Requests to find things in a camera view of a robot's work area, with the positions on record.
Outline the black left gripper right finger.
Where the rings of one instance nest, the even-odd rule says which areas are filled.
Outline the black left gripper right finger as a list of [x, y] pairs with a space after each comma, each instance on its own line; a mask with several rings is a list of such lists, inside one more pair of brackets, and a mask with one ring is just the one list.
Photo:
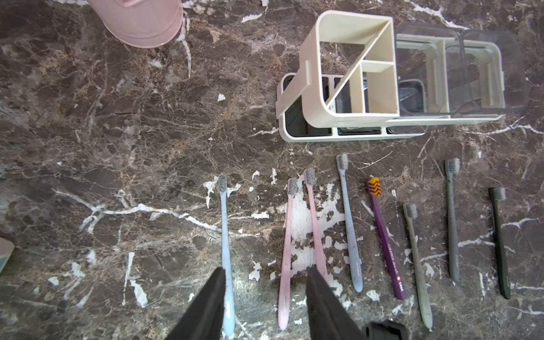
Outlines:
[[305, 291], [311, 340], [366, 338], [334, 295], [317, 266], [307, 271]]

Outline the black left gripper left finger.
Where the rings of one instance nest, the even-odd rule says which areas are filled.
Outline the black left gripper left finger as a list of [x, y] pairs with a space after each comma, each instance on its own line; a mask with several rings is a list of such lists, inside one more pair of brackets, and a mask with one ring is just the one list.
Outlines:
[[218, 267], [166, 340], [220, 339], [225, 311], [225, 290], [225, 270]]

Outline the light blue toothbrush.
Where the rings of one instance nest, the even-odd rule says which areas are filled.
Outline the light blue toothbrush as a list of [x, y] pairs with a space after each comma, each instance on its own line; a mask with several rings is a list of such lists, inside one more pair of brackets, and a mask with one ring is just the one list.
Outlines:
[[225, 174], [219, 175], [218, 188], [221, 199], [221, 222], [222, 222], [222, 267], [225, 270], [225, 298], [224, 298], [224, 317], [223, 330], [227, 337], [235, 333], [235, 299], [232, 284], [232, 264], [229, 246], [228, 233], [228, 180]]

